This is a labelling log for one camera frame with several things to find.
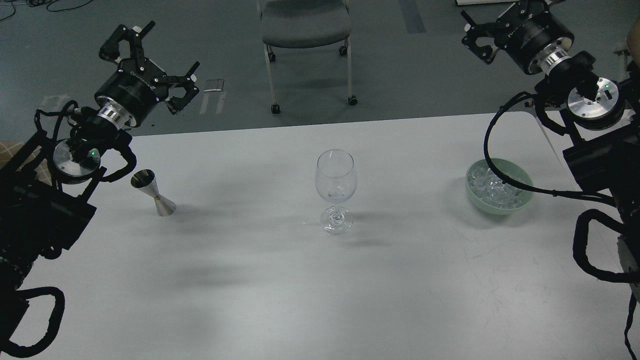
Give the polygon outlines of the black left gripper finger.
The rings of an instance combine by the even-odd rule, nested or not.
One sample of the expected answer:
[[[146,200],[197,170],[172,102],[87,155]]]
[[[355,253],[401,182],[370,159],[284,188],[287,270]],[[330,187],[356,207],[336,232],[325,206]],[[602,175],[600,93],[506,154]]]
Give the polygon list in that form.
[[[155,27],[156,22],[150,21],[145,27],[135,26],[128,28],[121,24],[106,39],[99,49],[99,58],[113,64],[121,64],[125,58],[121,56],[121,43],[129,45],[129,59],[134,61],[136,67],[144,67],[146,57],[142,45],[142,39]]]
[[[167,88],[167,91],[170,89],[182,89],[183,96],[169,96],[164,102],[167,105],[167,109],[169,110],[172,116],[180,113],[189,105],[192,100],[199,94],[200,89],[195,84],[197,81],[197,77],[195,76],[196,70],[201,66],[199,61],[195,61],[191,68],[182,76],[169,76],[162,75],[159,77],[154,77],[154,84],[156,89],[160,89],[160,87]]]

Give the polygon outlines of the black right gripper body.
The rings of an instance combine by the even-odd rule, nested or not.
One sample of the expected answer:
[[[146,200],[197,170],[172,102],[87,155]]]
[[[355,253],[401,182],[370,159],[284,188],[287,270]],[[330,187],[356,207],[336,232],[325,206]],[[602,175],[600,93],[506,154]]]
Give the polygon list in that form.
[[[508,25],[505,31],[496,32],[494,44],[504,50],[526,75],[537,75],[543,70],[542,59],[548,49],[569,50],[574,43],[573,32],[562,24],[549,10],[525,12],[508,9],[496,19],[499,25]]]

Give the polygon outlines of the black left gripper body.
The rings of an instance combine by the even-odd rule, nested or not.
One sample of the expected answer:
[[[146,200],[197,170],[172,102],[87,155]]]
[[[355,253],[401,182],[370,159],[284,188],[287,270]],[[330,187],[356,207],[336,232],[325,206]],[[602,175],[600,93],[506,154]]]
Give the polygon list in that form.
[[[137,128],[160,102],[169,96],[169,86],[160,84],[167,76],[166,71],[149,58],[142,65],[135,64],[133,58],[122,59],[117,70],[96,91],[94,99],[103,107],[107,102],[120,105],[129,114],[126,125]]]

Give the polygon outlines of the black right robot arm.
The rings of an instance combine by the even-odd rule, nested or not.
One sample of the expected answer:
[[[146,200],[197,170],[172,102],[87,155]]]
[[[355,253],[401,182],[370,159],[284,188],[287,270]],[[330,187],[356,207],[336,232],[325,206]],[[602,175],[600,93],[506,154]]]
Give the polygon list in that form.
[[[551,12],[555,0],[516,0],[493,22],[477,23],[466,11],[462,45],[485,64],[506,52],[526,75],[544,75],[535,92],[514,95],[491,119],[483,140],[487,166],[508,185],[528,193],[592,201],[614,207],[619,219],[588,209],[576,219],[574,262],[588,275],[609,283],[629,284],[631,297],[624,334],[633,325],[639,304],[639,68],[627,66],[628,77],[610,80],[594,73],[595,57],[570,54],[575,35]],[[501,170],[489,153],[491,131],[512,106],[529,101],[535,118],[547,130],[569,136],[564,161],[578,191],[535,187]],[[588,257],[590,223],[597,221],[618,234],[622,272],[594,266]]]

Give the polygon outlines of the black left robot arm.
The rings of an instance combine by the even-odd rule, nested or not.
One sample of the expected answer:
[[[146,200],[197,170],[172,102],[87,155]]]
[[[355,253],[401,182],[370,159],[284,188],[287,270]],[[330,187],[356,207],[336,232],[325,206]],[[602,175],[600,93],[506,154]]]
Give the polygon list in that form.
[[[75,244],[96,214],[89,199],[100,183],[113,183],[137,166],[128,128],[142,125],[161,103],[171,114],[199,93],[195,62],[185,75],[167,75],[145,55],[143,39],[153,29],[119,25],[99,50],[116,64],[94,94],[97,108],[68,101],[59,111],[35,111],[35,133],[1,168],[1,352],[30,358],[57,337],[66,297],[61,289],[23,289],[34,262],[54,260]],[[54,305],[43,337],[30,346],[11,340],[36,297]]]

